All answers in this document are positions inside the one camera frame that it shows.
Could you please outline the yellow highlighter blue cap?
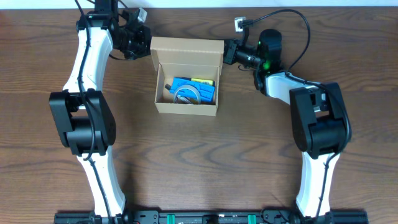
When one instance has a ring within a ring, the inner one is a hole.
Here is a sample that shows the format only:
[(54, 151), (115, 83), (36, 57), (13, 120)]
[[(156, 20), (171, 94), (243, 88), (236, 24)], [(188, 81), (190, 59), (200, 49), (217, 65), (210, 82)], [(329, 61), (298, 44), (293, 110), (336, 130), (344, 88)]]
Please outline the yellow highlighter blue cap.
[(215, 85), (215, 81), (213, 80), (207, 80), (207, 79), (200, 79), (200, 78), (187, 78), (187, 77), (182, 77), (183, 80), (188, 80), (191, 82), (197, 82), (197, 83), (202, 83), (210, 86)]

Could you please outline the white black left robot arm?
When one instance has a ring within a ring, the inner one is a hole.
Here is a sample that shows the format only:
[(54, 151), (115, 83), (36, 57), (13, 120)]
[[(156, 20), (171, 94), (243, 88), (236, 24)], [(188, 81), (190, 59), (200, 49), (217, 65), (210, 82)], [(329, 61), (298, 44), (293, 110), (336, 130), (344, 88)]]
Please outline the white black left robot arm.
[(55, 223), (137, 223), (126, 208), (113, 163), (116, 122), (103, 95), (106, 64), (113, 50), (124, 61), (150, 54), (147, 12), (118, 9), (119, 1), (95, 1), (76, 22), (78, 51), (62, 91), (52, 92), (49, 106), (64, 147), (85, 170), (95, 208), (92, 212), (60, 212)]

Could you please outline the brown cardboard box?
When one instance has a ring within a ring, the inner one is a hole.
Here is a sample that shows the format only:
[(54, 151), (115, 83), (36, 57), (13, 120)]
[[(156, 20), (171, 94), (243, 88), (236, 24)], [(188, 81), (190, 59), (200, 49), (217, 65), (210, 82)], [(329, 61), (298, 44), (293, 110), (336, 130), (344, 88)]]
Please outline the brown cardboard box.
[[(153, 37), (150, 54), (157, 72), (155, 106), (160, 113), (216, 116), (223, 66), (222, 40)], [(211, 80), (215, 91), (209, 102), (188, 105), (174, 102), (166, 89), (176, 78)]]

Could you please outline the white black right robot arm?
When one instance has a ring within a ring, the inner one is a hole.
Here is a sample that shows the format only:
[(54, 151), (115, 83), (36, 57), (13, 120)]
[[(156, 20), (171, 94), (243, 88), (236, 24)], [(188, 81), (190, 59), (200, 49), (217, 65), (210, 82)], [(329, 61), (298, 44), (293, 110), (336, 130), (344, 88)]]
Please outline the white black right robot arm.
[(253, 70), (254, 85), (265, 96), (290, 106), (292, 132), (302, 152), (302, 177), (295, 203), (302, 222), (324, 221), (333, 170), (349, 140), (351, 126), (337, 83), (317, 83), (294, 76), (281, 65), (282, 35), (275, 29), (261, 32), (256, 46), (242, 39), (224, 41), (223, 61)]

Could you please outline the blue whiteboard duster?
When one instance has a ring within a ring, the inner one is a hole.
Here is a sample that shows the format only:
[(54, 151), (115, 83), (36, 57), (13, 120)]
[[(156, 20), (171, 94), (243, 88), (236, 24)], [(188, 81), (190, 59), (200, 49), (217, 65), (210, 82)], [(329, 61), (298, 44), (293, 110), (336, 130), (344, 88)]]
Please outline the blue whiteboard duster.
[(173, 95), (174, 91), (182, 85), (192, 85), (197, 88), (201, 95), (201, 103), (211, 103), (213, 101), (213, 95), (215, 93), (214, 86), (183, 80), (181, 77), (175, 77), (173, 79), (169, 93)]

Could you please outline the large clear tape roll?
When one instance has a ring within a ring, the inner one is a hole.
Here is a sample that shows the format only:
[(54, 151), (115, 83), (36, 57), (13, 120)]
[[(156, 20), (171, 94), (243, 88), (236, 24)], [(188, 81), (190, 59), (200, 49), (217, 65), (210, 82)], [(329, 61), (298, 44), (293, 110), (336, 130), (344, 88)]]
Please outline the large clear tape roll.
[(201, 95), (197, 88), (192, 85), (182, 85), (179, 86), (174, 91), (174, 103), (178, 100), (182, 101), (185, 104), (194, 104), (199, 105), (201, 103)]

